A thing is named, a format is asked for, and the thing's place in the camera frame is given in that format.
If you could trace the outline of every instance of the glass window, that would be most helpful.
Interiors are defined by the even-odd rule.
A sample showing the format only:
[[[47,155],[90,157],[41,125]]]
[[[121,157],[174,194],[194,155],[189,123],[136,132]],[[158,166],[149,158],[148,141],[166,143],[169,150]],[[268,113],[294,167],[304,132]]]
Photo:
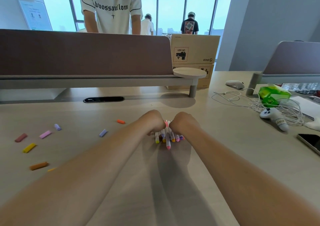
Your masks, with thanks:
[[[159,0],[157,35],[181,33],[185,0]]]
[[[72,0],[72,2],[73,2],[73,6],[74,6],[74,8],[75,8],[75,14],[76,14],[76,19],[77,20],[81,20],[81,21],[83,21],[84,20],[84,17],[83,17],[83,14],[82,14],[82,12],[81,12],[81,10],[82,10],[82,8],[81,8],[81,2],[80,2],[80,0]]]
[[[84,23],[77,22],[78,30],[86,28],[84,25],[85,25]]]
[[[153,23],[153,29],[155,31],[155,28],[156,28],[155,25],[157,23],[157,0],[141,0],[141,2],[142,2],[142,13],[143,13],[144,16],[146,14],[150,14],[151,15],[152,23]]]
[[[214,11],[214,1],[215,0],[187,0],[185,19],[188,18],[190,11],[196,14],[194,19],[199,25],[198,34],[209,35],[211,17]]]
[[[44,0],[44,2],[54,31],[76,31],[69,0]]]
[[[220,35],[220,42],[218,46],[218,51],[216,55],[216,59],[218,58],[218,53],[220,49],[221,39],[223,35],[224,25],[226,24],[226,17],[228,15],[229,6],[231,0],[218,0],[217,8],[214,15],[214,21],[212,25],[211,35]]]

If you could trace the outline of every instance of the stacked cardboard boxes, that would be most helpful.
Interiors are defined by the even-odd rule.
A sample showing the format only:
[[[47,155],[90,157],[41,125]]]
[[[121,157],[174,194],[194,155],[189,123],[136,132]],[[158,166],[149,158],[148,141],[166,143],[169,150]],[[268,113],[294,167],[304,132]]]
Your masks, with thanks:
[[[168,35],[171,44],[173,68],[190,67],[207,72],[199,79],[197,88],[208,88],[214,67],[220,36],[209,35]],[[187,86],[167,86],[169,90],[189,89]]]

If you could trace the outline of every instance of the person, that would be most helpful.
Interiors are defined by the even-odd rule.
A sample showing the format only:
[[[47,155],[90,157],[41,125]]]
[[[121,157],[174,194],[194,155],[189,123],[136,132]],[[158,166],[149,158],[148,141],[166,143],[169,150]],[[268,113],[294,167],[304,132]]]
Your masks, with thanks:
[[[188,19],[184,20],[181,25],[182,34],[198,34],[199,26],[195,20],[195,13],[189,12]]]
[[[153,23],[150,14],[146,14],[144,20],[141,22],[141,35],[153,36]]]
[[[19,192],[0,209],[0,225],[86,225],[143,137],[163,128],[161,114],[147,112]],[[207,134],[192,115],[178,113],[170,128],[193,146],[240,226],[320,225],[315,208]]]
[[[141,5],[141,0],[81,0],[87,32],[129,34],[131,16],[132,34],[140,35]]]

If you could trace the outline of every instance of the gray partition panel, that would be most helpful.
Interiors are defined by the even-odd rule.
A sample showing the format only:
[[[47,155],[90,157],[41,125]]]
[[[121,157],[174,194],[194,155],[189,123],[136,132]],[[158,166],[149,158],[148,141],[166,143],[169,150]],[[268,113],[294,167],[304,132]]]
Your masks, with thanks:
[[[0,29],[0,76],[173,75],[163,36]]]
[[[320,74],[320,43],[289,42],[278,44],[265,75]]]

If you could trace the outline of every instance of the yellow marker cap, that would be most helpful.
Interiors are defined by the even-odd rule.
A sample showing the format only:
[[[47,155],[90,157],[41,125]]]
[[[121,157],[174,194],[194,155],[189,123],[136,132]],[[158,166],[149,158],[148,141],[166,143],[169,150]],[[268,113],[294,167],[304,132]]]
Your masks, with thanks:
[[[30,150],[32,150],[34,147],[36,147],[37,145],[35,143],[31,143],[30,145],[28,145],[27,147],[25,147],[22,152],[24,153],[28,153]]]

